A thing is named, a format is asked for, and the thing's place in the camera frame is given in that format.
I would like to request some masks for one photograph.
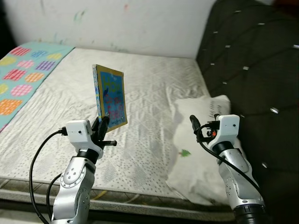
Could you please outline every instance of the tufted headboard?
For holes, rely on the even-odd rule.
[[[298,21],[254,0],[218,0],[197,62],[211,96],[227,95],[241,117],[239,139],[275,223],[298,218]]]

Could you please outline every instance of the paint stain on wall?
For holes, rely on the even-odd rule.
[[[76,12],[73,21],[77,23],[81,22],[85,13],[86,10]]]
[[[128,8],[129,8],[129,5],[126,4],[126,5],[124,5],[123,10],[126,12],[128,10]]]
[[[122,53],[129,53],[128,49],[120,48],[120,47],[114,45],[113,43],[110,43],[110,46],[111,46],[112,50],[114,50],[114,51],[122,52]]]
[[[39,3],[40,3],[40,5],[41,5],[41,9],[42,9],[42,13],[43,13],[43,15],[46,15],[46,11],[45,11],[45,6],[44,6],[44,4],[43,4],[43,0],[40,0]]]
[[[58,33],[56,32],[56,33],[54,34],[54,43],[57,42],[57,35],[58,35]]]

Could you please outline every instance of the children's book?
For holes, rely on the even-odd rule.
[[[94,64],[93,80],[99,121],[110,118],[107,132],[127,124],[123,73]]]

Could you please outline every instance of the colorful blanket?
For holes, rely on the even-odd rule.
[[[0,60],[0,132],[72,49],[58,44],[29,42]]]

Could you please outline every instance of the white pillow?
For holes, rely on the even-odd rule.
[[[228,204],[225,187],[218,172],[216,158],[196,142],[190,115],[200,124],[214,120],[214,114],[230,114],[227,96],[187,98],[176,100],[172,108],[173,121],[177,124],[173,142],[177,161],[168,176],[167,185],[193,203],[212,205]],[[240,148],[238,140],[235,147]]]

